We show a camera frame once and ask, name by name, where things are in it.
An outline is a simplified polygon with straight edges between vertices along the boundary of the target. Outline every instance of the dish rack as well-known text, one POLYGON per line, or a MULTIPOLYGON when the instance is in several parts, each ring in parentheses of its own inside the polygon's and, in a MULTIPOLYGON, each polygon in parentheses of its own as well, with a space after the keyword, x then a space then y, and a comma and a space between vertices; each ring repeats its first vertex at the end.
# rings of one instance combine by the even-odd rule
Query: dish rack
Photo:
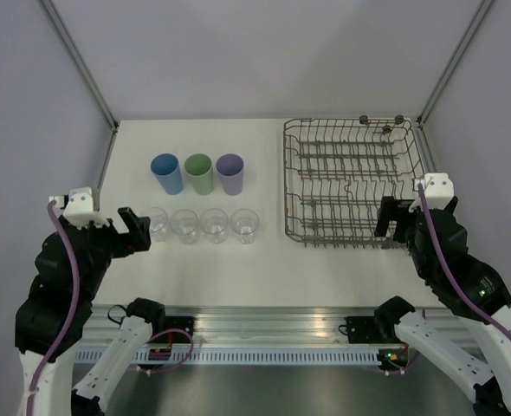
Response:
POLYGON ((306 246, 396 248, 394 224, 375 237, 383 196, 415 198, 424 175, 404 116, 294 119, 284 125, 286 235, 306 246))

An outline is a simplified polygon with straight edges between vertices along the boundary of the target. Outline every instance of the wire rack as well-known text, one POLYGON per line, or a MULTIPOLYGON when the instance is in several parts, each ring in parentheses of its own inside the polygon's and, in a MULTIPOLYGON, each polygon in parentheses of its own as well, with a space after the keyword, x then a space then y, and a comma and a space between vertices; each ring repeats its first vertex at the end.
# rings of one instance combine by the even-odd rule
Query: wire rack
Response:
POLYGON ((288 237, 306 246, 396 248, 375 237, 383 196, 414 198, 424 174, 411 122, 294 119, 284 125, 284 212, 288 237))

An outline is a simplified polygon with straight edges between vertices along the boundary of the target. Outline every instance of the cup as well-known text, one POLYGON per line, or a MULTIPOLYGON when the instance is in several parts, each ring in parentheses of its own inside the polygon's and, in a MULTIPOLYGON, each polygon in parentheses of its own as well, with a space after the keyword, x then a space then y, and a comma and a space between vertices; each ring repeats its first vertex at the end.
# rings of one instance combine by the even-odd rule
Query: cup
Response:
POLYGON ((183 190, 183 179, 177 156, 163 153, 156 156, 150 165, 152 173, 169 195, 177 195, 183 190))
POLYGON ((171 217, 171 231, 183 244, 194 244, 200 238, 199 222, 195 212, 181 210, 171 217))
POLYGON ((220 244, 227 239, 229 217, 223 211, 212 208, 200 217, 200 225, 205 236, 213 244, 220 244))
POLYGON ((258 227, 259 217, 252 210, 238 210, 230 217, 230 228, 241 244, 252 244, 258 227))
POLYGON ((242 192, 244 161, 240 156, 234 153, 224 154, 217 160, 215 168, 227 195, 234 196, 242 192))
POLYGON ((184 170, 199 195, 213 192, 213 165, 206 154, 192 154, 184 163, 184 170))
POLYGON ((148 208, 142 212, 142 217, 150 218, 150 239, 153 243, 162 243, 169 238, 169 218, 165 210, 148 208))

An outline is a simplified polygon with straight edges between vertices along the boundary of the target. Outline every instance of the clear glass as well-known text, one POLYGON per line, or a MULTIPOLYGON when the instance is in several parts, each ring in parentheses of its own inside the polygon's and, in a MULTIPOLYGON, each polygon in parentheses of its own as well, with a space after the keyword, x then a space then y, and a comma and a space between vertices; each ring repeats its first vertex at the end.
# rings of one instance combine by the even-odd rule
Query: clear glass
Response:
POLYGON ((259 217, 252 210, 238 210, 230 217, 230 228, 242 244, 252 244, 256 239, 259 217))
POLYGON ((220 244, 229 234, 229 217, 217 208, 205 211, 200 217, 200 225, 205 236, 213 244, 220 244))
POLYGON ((194 244, 200 238, 200 227, 194 211, 181 210, 171 217, 171 230, 181 243, 194 244))
POLYGON ((169 238, 169 221, 167 213, 162 208, 148 208, 141 217, 150 218, 150 239, 153 243, 163 243, 169 238))

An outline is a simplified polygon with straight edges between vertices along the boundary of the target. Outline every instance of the blue cup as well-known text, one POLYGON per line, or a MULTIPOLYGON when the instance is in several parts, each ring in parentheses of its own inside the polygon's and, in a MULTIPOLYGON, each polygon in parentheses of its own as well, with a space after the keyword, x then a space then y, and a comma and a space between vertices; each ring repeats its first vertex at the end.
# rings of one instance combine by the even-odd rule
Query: blue cup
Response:
POLYGON ((183 179, 177 156, 163 153, 156 156, 151 164, 152 173, 169 195, 177 195, 183 190, 183 179))

